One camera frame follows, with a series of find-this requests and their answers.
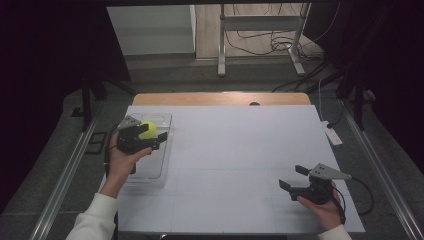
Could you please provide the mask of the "aluminium floor rail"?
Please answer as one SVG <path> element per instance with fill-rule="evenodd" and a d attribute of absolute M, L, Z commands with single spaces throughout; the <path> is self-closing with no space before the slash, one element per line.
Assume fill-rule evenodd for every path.
<path fill-rule="evenodd" d="M 393 207 L 394 212 L 409 240 L 424 240 L 424 231 L 418 226 L 418 221 L 407 205 L 404 197 L 401 195 L 400 191 L 389 176 L 389 172 L 383 165 L 382 158 L 375 150 L 366 132 L 361 130 L 356 123 L 352 108 L 348 103 L 344 103 L 343 101 L 339 101 L 339 103 L 343 106 L 345 118 L 347 119 L 353 134 L 355 135 L 359 145 L 365 153 L 373 173 L 376 175 L 377 180 L 385 192 L 385 195 Z"/>
<path fill-rule="evenodd" d="M 77 144 L 73 148 L 72 154 L 62 170 L 58 181 L 56 182 L 56 185 L 53 188 L 52 193 L 29 237 L 29 240 L 47 239 L 60 207 L 64 201 L 64 198 L 68 192 L 70 184 L 78 169 L 80 161 L 84 155 L 89 139 L 92 136 L 98 123 L 99 113 L 100 110 L 95 111 L 94 116 L 88 124 L 86 130 L 80 134 Z"/>

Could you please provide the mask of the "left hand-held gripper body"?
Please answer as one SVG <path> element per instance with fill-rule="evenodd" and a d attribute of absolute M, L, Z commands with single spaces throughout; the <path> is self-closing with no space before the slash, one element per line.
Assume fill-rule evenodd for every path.
<path fill-rule="evenodd" d="M 126 154 L 132 155 L 136 152 L 150 147 L 150 140 L 152 139 L 140 139 L 136 132 L 135 126 L 140 124 L 142 121 L 132 117 L 126 116 L 117 127 L 118 140 L 117 148 Z"/>

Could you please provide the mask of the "white cabinet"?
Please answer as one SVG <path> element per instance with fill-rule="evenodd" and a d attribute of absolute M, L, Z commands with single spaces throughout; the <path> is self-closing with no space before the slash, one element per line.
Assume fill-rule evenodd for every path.
<path fill-rule="evenodd" d="M 194 54 L 194 6 L 108 7 L 124 55 Z"/>

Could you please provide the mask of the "grey metal stand frame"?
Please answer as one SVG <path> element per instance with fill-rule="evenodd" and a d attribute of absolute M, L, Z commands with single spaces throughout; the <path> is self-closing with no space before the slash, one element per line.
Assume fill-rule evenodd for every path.
<path fill-rule="evenodd" d="M 227 31 L 294 31 L 293 42 L 287 52 L 298 76 L 305 76 L 306 72 L 300 62 L 297 46 L 302 35 L 310 4 L 302 4 L 298 16 L 226 16 L 224 5 L 220 5 L 220 40 L 218 53 L 218 76 L 223 77 L 226 73 L 226 56 L 224 35 Z"/>

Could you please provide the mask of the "wooden table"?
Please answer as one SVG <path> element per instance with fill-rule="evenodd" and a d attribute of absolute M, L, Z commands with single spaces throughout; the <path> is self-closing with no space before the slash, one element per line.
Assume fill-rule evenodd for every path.
<path fill-rule="evenodd" d="M 187 92 L 187 93 L 142 93 L 137 94 L 135 106 L 249 106 L 258 102 L 260 106 L 310 105 L 305 93 L 265 92 Z"/>

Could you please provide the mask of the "yellow tennis ball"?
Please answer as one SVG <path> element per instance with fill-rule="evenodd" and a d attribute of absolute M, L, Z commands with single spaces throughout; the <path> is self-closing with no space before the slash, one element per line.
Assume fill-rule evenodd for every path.
<path fill-rule="evenodd" d="M 149 125 L 149 130 L 146 131 L 146 132 L 144 132 L 144 133 L 142 133 L 142 134 L 138 134 L 138 137 L 140 139 L 151 139 L 151 138 L 154 138 L 156 136 L 156 133 L 157 133 L 157 128 L 156 128 L 155 123 L 152 122 L 152 121 L 142 121 L 140 124 L 144 124 L 144 123 L 146 123 L 146 124 Z"/>

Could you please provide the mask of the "person's right hand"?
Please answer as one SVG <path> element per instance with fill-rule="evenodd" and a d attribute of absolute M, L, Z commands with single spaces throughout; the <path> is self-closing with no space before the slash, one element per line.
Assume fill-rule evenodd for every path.
<path fill-rule="evenodd" d="M 316 205 L 302 196 L 299 196 L 297 201 L 316 215 L 325 231 L 332 230 L 341 225 L 339 210 L 333 202 Z"/>

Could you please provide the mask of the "person's left hand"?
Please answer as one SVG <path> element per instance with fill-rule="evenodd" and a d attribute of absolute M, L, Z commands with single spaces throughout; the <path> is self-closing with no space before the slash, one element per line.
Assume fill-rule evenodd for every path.
<path fill-rule="evenodd" d="M 116 198 L 120 189 L 126 182 L 133 166 L 143 157 L 152 152 L 151 148 L 145 148 L 136 152 L 135 154 L 128 155 L 121 152 L 117 147 L 118 134 L 114 133 L 110 140 L 110 147 L 108 150 L 109 156 L 109 173 L 106 182 L 102 187 L 100 193 Z"/>

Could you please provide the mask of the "white power strip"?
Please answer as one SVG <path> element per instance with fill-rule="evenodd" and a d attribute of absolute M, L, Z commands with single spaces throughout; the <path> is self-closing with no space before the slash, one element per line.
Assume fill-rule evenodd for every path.
<path fill-rule="evenodd" d="M 343 141 L 328 121 L 322 121 L 321 124 L 331 145 L 339 146 L 343 144 Z"/>

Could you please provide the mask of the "black floor stand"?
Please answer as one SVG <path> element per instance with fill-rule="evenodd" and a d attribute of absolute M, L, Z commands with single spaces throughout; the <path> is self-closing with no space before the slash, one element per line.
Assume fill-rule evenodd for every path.
<path fill-rule="evenodd" d="M 94 97 L 98 100 L 107 99 L 107 91 L 106 87 L 104 86 L 105 82 L 123 90 L 131 96 L 137 95 L 136 90 L 120 81 L 115 81 L 107 77 L 104 77 L 103 79 L 100 79 L 99 77 L 83 77 L 81 79 L 82 106 L 76 107 L 71 114 L 72 117 L 83 118 L 83 132 L 88 129 L 92 121 L 91 95 L 94 95 Z"/>
<path fill-rule="evenodd" d="M 336 89 L 336 97 L 342 101 L 347 101 L 349 96 L 353 95 L 353 120 L 361 131 L 365 130 L 363 124 L 363 105 L 369 102 L 365 100 L 365 92 L 364 77 L 355 72 L 351 73 L 348 70 L 344 72 L 342 81 Z"/>

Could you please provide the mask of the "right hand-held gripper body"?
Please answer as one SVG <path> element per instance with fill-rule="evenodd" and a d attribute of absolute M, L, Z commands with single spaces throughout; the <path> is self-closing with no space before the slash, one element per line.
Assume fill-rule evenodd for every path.
<path fill-rule="evenodd" d="M 310 169 L 307 177 L 309 178 L 308 187 L 292 187 L 292 192 L 289 195 L 293 201 L 296 201 L 298 196 L 302 196 L 314 204 L 325 204 L 333 196 L 333 180 L 350 180 L 352 178 L 351 175 L 322 163 Z"/>

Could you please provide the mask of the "white table board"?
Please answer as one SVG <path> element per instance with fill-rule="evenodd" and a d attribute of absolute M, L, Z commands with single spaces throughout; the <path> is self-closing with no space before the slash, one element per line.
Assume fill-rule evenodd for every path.
<path fill-rule="evenodd" d="M 307 185 L 298 165 L 337 165 L 314 106 L 131 106 L 128 112 L 170 114 L 171 141 L 163 187 L 122 189 L 120 231 L 320 231 L 314 214 L 279 186 Z"/>

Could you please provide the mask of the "clear plastic container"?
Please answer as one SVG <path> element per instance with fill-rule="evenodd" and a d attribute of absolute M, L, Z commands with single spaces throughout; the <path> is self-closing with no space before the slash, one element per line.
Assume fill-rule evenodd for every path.
<path fill-rule="evenodd" d="M 167 165 L 171 142 L 171 114 L 162 113 L 132 113 L 132 116 L 140 121 L 152 121 L 157 128 L 157 136 L 163 132 L 168 133 L 168 138 L 160 144 L 158 150 L 141 158 L 133 167 L 128 180 L 127 187 L 161 188 L 164 186 L 167 174 Z"/>

